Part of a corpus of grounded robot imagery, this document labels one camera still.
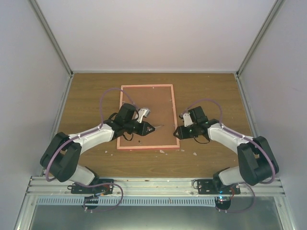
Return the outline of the pink picture frame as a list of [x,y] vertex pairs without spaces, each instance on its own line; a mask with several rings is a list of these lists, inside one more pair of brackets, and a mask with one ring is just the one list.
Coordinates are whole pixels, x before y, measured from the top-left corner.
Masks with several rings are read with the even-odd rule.
[[117,139],[119,150],[164,150],[179,149],[179,140],[173,136],[177,128],[177,113],[175,105],[174,87],[172,84],[122,85],[121,89],[127,95],[120,94],[120,105],[129,103],[130,97],[138,108],[151,110],[143,121],[152,126],[164,125],[147,136],[134,135],[131,141],[123,137]]

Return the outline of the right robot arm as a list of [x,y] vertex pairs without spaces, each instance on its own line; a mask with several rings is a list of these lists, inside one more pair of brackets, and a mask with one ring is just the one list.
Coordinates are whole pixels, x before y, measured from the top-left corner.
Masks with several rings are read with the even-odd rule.
[[223,169],[213,175],[213,190],[225,193],[230,185],[247,183],[270,184],[279,171],[278,163],[266,138],[240,134],[217,119],[208,119],[198,106],[182,113],[174,136],[180,140],[203,136],[208,142],[215,141],[232,150],[238,157],[238,166]]

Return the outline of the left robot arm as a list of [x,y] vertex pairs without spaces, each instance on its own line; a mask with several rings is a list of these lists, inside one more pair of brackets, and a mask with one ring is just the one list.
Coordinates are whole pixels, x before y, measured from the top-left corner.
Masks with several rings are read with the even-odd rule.
[[125,103],[117,113],[89,130],[70,135],[57,133],[40,160],[41,166],[46,169],[45,179],[48,182],[72,181],[81,184],[87,193],[95,193],[99,188],[99,177],[89,168],[79,165],[80,156],[125,134],[146,136],[154,132],[154,126],[144,120],[149,114],[148,108],[137,109]]

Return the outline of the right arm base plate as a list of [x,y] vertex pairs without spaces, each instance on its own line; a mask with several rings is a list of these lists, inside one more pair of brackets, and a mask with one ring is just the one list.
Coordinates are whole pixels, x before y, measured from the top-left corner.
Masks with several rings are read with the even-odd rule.
[[199,195],[239,195],[239,184],[222,185],[217,187],[213,179],[196,179],[192,181],[192,187],[198,190]]

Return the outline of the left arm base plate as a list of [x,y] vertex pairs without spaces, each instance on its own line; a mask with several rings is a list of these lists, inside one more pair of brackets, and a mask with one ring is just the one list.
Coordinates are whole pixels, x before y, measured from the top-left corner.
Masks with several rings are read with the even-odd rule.
[[105,184],[105,185],[100,185],[97,187],[84,187],[76,183],[73,183],[72,185],[68,185],[67,189],[72,194],[108,195],[108,194],[112,194],[113,192],[113,183],[114,183],[113,179],[97,179],[93,181],[90,185],[96,185],[96,184]]

